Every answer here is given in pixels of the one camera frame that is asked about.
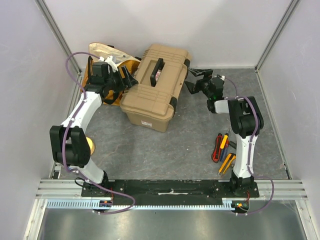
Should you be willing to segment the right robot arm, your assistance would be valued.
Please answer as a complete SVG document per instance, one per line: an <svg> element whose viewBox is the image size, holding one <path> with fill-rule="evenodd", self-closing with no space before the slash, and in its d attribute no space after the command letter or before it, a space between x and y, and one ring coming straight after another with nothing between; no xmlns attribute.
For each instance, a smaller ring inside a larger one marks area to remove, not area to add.
<svg viewBox="0 0 320 240"><path fill-rule="evenodd" d="M213 75L212 69L193 69L195 77L202 76L195 83L185 81L189 92L202 92L207 97L207 108L213 114L228 114L231 130L236 137L235 164L226 192L235 197L245 197L247 193L257 193L258 187L253 174L254 148L264 127L264 119L254 96L225 97L223 94L225 77Z"/></svg>

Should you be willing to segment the yellow black utility knife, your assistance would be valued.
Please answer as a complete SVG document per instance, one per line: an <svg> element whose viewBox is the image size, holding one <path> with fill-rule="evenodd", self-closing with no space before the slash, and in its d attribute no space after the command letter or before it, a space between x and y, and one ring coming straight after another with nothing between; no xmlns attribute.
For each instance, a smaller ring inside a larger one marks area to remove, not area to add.
<svg viewBox="0 0 320 240"><path fill-rule="evenodd" d="M235 153L229 153L224 159L221 167L218 170L218 173L222 176L224 175L230 167L234 166L234 162L236 160Z"/></svg>

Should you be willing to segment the black rubber mallet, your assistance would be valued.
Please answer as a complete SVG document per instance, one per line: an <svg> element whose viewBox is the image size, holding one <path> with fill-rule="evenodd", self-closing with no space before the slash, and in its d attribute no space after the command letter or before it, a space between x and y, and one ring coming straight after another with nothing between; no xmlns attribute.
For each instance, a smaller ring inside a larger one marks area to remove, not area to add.
<svg viewBox="0 0 320 240"><path fill-rule="evenodd" d="M234 149L237 148L237 144L235 142L233 142L233 141L229 141L229 146L231 146Z"/></svg>

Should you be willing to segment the blue red screwdriver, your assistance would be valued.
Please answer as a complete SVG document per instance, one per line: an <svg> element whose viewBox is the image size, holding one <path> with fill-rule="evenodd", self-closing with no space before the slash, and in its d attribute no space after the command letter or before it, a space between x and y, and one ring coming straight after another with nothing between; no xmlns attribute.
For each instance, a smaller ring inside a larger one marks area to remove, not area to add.
<svg viewBox="0 0 320 240"><path fill-rule="evenodd" d="M225 145L224 145L224 148L222 149L221 151L221 155L220 155L220 158L219 158L219 161L220 162L223 162L225 157L226 157L226 154L228 152L228 146L229 146L229 143L226 142Z"/></svg>

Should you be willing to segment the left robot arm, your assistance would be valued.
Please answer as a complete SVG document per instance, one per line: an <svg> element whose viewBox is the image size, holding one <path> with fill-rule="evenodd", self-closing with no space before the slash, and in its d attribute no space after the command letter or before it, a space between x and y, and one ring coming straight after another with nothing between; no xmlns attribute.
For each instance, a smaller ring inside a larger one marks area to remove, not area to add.
<svg viewBox="0 0 320 240"><path fill-rule="evenodd" d="M103 197L110 192L109 178L91 158L86 130L103 103L114 103L120 93L138 81L125 65L118 67L111 62L95 62L90 72L79 102L65 121L50 128L49 136L53 160L67 172L79 174L98 196Z"/></svg>

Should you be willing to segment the red black pliers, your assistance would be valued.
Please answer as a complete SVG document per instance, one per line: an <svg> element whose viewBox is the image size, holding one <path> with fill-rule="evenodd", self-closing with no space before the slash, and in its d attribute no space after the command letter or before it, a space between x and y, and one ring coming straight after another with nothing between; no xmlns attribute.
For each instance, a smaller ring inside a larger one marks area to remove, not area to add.
<svg viewBox="0 0 320 240"><path fill-rule="evenodd" d="M221 144L223 140L223 135L219 133L215 139L215 145L214 145L214 150L211 154L211 159L214 163L218 163L221 157Z"/></svg>

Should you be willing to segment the tan plastic toolbox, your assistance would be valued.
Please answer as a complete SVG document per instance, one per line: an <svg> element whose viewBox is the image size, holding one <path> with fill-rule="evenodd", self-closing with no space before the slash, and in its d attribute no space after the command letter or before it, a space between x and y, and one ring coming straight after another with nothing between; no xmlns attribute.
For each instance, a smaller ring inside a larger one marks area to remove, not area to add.
<svg viewBox="0 0 320 240"><path fill-rule="evenodd" d="M182 48L154 43L145 50L134 74L138 84L126 90L120 101L132 124L166 132L191 60Z"/></svg>

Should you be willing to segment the yellow handled pliers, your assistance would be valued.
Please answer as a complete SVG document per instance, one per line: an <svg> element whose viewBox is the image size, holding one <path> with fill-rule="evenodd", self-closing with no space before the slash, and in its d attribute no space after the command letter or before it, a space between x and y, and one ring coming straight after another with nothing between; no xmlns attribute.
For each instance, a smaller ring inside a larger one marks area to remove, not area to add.
<svg viewBox="0 0 320 240"><path fill-rule="evenodd" d="M221 141L221 144L220 144L220 149L223 150L228 142L228 138L230 136L230 133L231 133L231 128L229 128L227 130L227 132L223 135L222 137L222 141Z"/></svg>

